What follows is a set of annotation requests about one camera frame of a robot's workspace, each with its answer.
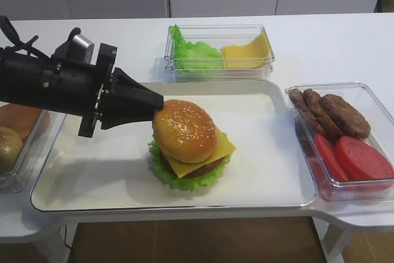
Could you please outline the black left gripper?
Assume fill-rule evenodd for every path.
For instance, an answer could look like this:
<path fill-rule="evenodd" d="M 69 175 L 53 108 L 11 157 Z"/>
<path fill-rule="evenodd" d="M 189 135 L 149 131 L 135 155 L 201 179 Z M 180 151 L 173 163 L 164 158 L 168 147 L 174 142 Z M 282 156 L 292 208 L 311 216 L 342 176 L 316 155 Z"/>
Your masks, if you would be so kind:
<path fill-rule="evenodd" d="M 39 93 L 41 108 L 82 118 L 78 135 L 92 137 L 99 117 L 97 101 L 102 86 L 115 64 L 117 48 L 101 43 L 95 65 L 67 59 L 66 44 L 51 57 L 51 74 L 42 74 Z M 138 83 L 116 67 L 111 76 L 108 98 L 101 111 L 101 129 L 151 121 L 164 97 Z"/>

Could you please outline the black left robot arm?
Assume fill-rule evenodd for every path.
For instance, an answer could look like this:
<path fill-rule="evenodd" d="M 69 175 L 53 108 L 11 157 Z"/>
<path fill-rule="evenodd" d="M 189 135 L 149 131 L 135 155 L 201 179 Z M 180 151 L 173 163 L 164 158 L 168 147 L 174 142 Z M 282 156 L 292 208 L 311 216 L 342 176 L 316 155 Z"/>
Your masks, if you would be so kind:
<path fill-rule="evenodd" d="M 92 137 L 96 123 L 107 130 L 152 121 L 164 97 L 115 66 L 117 48 L 101 43 L 95 64 L 94 44 L 75 27 L 48 56 L 34 47 L 38 36 L 23 42 L 6 16 L 1 31 L 11 46 L 1 49 L 1 101 L 82 118 L 79 136 Z"/>

